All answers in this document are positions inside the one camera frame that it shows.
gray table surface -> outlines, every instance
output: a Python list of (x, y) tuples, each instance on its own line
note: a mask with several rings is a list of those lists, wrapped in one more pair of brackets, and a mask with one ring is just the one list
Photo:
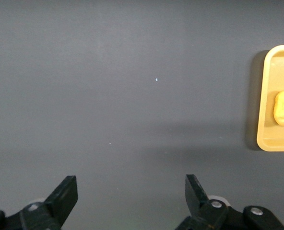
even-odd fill
[(0, 0), (0, 209), (76, 175), (64, 230), (173, 230), (185, 174), (284, 223), (284, 152), (256, 144), (284, 1)]

